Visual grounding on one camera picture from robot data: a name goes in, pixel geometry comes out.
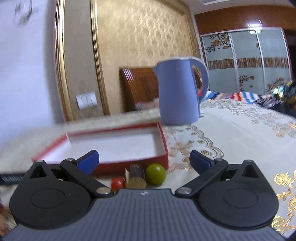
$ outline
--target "striped blanket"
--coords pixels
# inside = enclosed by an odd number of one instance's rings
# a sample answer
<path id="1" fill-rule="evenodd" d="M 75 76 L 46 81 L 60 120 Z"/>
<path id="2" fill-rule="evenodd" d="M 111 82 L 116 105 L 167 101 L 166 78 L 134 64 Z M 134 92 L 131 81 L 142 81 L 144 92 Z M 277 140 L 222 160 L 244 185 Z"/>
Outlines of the striped blanket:
<path id="1" fill-rule="evenodd" d="M 263 96 L 257 95 L 252 92 L 239 92 L 239 93 L 221 93 L 208 91 L 204 99 L 234 99 L 237 101 L 253 104 L 255 100 L 261 99 Z"/>

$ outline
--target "wooden wall panel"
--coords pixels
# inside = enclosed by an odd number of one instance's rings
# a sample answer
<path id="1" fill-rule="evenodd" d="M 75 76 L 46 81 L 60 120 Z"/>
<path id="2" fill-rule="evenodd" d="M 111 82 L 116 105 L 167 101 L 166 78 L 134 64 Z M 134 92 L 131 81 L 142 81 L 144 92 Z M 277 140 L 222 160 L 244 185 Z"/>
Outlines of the wooden wall panel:
<path id="1" fill-rule="evenodd" d="M 296 8 L 275 5 L 231 7 L 195 15 L 199 34 L 249 28 L 296 30 Z"/>

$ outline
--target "blue electric kettle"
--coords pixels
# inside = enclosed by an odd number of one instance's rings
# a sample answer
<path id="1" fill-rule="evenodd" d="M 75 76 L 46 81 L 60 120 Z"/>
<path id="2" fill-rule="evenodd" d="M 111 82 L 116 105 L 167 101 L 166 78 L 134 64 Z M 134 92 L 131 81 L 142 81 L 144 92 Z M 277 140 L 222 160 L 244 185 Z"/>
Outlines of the blue electric kettle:
<path id="1" fill-rule="evenodd" d="M 192 66 L 202 74 L 200 96 Z M 161 122 L 173 126 L 196 122 L 199 103 L 209 90 L 209 73 L 203 61 L 195 57 L 175 57 L 158 62 L 153 71 L 158 79 Z"/>

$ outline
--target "wooden headboard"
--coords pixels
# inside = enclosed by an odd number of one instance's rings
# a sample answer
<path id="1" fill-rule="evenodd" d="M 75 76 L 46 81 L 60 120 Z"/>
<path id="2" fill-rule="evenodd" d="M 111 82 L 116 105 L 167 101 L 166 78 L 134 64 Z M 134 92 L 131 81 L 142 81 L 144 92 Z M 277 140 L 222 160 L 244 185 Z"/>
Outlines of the wooden headboard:
<path id="1" fill-rule="evenodd" d="M 193 67 L 197 86 L 201 88 L 201 73 Z M 126 111 L 135 110 L 136 103 L 149 102 L 158 98 L 158 80 L 152 68 L 120 68 L 124 80 Z"/>

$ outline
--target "kettle handle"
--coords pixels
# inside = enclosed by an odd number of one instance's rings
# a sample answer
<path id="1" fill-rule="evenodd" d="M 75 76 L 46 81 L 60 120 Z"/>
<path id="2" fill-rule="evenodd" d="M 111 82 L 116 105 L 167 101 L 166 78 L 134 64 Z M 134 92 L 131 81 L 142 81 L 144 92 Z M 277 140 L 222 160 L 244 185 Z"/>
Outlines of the kettle handle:
<path id="1" fill-rule="evenodd" d="M 190 67 L 191 67 L 191 71 L 193 74 L 193 79 L 195 79 L 194 76 L 194 71 L 192 66 L 196 66 L 202 74 L 202 94 L 198 97 L 198 101 L 199 103 L 203 100 L 203 98 L 206 96 L 208 90 L 209 90 L 209 86 L 210 86 L 210 81 L 209 81 L 209 72 L 207 70 L 206 65 L 203 63 L 203 61 L 199 58 L 196 57 L 192 57 L 190 60 Z"/>

